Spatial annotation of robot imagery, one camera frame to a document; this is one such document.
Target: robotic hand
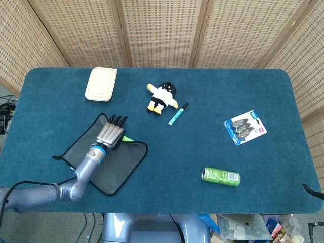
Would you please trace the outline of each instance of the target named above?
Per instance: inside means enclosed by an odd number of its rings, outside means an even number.
[[[83,161],[75,169],[76,178],[62,183],[35,183],[20,182],[12,188],[0,187],[0,203],[3,210],[14,209],[16,212],[25,212],[40,207],[52,205],[56,200],[78,201],[86,190],[91,176],[103,161],[110,149],[116,149],[125,133],[122,128],[127,116],[113,115],[103,126],[96,138],[96,143],[92,144],[89,152]],[[41,184],[42,186],[29,189],[15,189],[19,184]]]

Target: blister package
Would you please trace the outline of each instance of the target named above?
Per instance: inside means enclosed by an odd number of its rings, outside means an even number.
[[[224,125],[236,146],[267,133],[260,118],[253,110],[225,121]]]

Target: stuffed penguin toy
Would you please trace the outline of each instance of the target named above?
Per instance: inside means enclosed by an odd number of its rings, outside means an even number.
[[[149,111],[154,111],[157,114],[161,115],[162,110],[167,108],[168,105],[173,106],[178,109],[178,103],[173,99],[177,89],[171,82],[164,82],[156,88],[152,84],[147,85],[147,89],[153,93],[150,103],[148,104],[147,109]]]

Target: marker pen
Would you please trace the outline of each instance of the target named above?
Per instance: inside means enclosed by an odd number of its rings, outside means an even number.
[[[172,126],[172,124],[178,119],[178,117],[181,115],[181,113],[187,108],[188,103],[185,103],[184,106],[172,117],[172,119],[168,122],[169,126]]]

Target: green can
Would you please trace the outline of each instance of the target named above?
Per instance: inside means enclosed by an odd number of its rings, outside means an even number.
[[[228,186],[238,186],[241,182],[241,176],[239,175],[239,173],[208,167],[205,167],[202,170],[201,179],[203,181],[209,181]]]

